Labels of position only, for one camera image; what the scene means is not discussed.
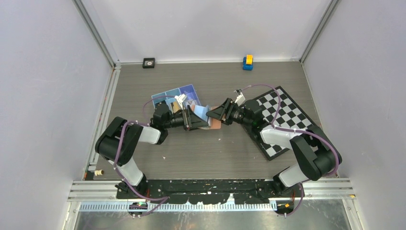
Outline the orange leather card holder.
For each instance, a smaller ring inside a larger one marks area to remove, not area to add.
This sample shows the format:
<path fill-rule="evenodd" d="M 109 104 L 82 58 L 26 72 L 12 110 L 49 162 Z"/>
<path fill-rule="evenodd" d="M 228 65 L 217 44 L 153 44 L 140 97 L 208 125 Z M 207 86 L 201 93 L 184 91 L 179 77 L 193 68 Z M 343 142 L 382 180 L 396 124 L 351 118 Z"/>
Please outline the orange leather card holder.
<path fill-rule="evenodd" d="M 202 120 L 206 121 L 208 125 L 200 127 L 199 129 L 203 130 L 216 130 L 216 129 L 221 129 L 222 123 L 221 121 L 217 119 L 213 119 L 211 117 L 208 117 L 206 113 L 212 109 L 211 106 L 201 106 L 201 105 L 193 105 L 192 110 L 193 112 L 200 117 Z"/>

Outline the yellow VIP card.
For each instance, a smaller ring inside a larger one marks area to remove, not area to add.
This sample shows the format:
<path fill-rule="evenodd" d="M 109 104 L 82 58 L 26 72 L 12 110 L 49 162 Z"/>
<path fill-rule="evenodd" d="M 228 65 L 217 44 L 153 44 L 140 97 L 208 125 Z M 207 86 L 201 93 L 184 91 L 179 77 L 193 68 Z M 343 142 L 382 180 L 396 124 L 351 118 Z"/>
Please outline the yellow VIP card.
<path fill-rule="evenodd" d="M 177 112 L 180 109 L 179 104 L 177 102 L 170 103 L 170 106 L 173 113 Z"/>

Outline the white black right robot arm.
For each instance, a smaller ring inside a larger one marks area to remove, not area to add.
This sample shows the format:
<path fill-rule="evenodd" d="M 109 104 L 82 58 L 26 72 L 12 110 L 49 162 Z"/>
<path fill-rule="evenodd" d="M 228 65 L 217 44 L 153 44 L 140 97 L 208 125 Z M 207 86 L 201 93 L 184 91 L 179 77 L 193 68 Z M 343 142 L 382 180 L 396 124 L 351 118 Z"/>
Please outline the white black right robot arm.
<path fill-rule="evenodd" d="M 318 126 L 292 129 L 272 125 L 264 119 L 256 100 L 238 105 L 228 98 L 206 115 L 225 125 L 233 122 L 244 125 L 257 140 L 293 151 L 297 163 L 273 177 L 273 190 L 278 196 L 287 196 L 299 183 L 334 174 L 342 162 L 340 154 Z"/>

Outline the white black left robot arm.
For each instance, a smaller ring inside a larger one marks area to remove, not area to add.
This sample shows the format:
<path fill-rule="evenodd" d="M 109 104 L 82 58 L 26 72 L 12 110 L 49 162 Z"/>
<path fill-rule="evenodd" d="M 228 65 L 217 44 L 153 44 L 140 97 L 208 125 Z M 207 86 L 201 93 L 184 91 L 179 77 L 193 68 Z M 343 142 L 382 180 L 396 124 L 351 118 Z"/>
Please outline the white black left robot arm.
<path fill-rule="evenodd" d="M 189 105 L 173 113 L 166 103 L 160 103 L 156 105 L 148 126 L 119 116 L 114 118 L 96 141 L 94 149 L 127 180 L 128 192 L 135 198 L 142 198 L 147 192 L 147 186 L 144 183 L 145 174 L 133 159 L 137 144 L 162 144 L 168 136 L 169 128 L 183 127 L 190 131 L 208 125 Z"/>

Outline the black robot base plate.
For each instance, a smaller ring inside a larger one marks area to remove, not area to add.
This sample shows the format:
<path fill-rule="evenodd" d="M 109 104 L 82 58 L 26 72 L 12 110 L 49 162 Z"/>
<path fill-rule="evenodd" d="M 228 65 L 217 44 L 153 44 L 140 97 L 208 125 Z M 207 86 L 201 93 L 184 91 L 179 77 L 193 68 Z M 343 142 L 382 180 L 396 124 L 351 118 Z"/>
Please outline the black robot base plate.
<path fill-rule="evenodd" d="M 153 204 L 265 204 L 270 198 L 299 201 L 304 191 L 266 179 L 151 179 L 141 182 L 134 192 L 125 182 L 115 185 L 117 199 L 144 199 Z"/>

